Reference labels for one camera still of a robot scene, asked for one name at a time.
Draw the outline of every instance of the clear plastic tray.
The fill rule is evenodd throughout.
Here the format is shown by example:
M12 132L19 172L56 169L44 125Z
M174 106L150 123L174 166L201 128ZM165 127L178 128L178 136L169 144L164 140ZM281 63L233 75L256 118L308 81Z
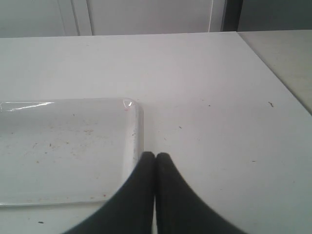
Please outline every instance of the clear plastic tray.
M143 150L130 99L0 103L0 205L109 199Z

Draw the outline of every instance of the white cabinet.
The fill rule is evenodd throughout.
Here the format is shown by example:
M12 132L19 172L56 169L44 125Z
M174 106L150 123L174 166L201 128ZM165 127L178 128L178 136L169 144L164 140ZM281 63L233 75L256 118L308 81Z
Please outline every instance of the white cabinet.
M1 0L0 38L220 31L224 2Z

